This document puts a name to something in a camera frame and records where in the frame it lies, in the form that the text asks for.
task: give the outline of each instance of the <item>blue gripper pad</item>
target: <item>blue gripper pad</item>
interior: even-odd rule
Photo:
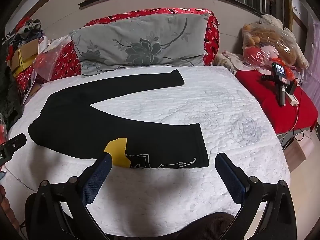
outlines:
[[[216,156],[215,166],[233,201],[243,205],[246,198],[246,192],[248,192],[250,187],[248,181],[245,181],[245,177],[248,177],[239,167],[236,167],[230,161],[225,153],[219,153]]]
[[[80,188],[80,198],[83,205],[91,204],[96,198],[103,182],[112,167],[112,157],[110,154],[103,154],[101,158],[84,170],[79,180],[85,180]]]

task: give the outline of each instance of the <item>person's hand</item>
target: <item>person's hand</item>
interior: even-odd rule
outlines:
[[[4,187],[0,185],[0,203],[1,207],[9,218],[10,222],[16,230],[19,229],[19,222],[14,216],[13,210],[10,208],[9,200],[5,197]]]

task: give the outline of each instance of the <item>device screen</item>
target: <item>device screen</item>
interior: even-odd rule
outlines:
[[[285,71],[284,71],[284,67],[282,67],[279,64],[276,64],[276,71],[281,75],[285,77]]]

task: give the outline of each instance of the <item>white bottle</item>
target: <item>white bottle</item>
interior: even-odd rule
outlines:
[[[48,47],[48,37],[43,33],[39,39],[38,54],[44,51]]]

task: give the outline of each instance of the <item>metal screw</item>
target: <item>metal screw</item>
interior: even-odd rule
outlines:
[[[285,187],[285,186],[287,186],[287,183],[284,180],[281,180],[280,185]]]
[[[69,179],[69,182],[70,183],[76,183],[78,181],[78,178],[77,177],[71,177],[70,179]]]
[[[250,177],[250,180],[251,180],[253,183],[257,183],[257,182],[259,181],[258,178],[255,177],[255,176]]]
[[[44,186],[47,186],[48,185],[48,181],[47,180],[43,180],[41,182],[41,186],[44,187]]]

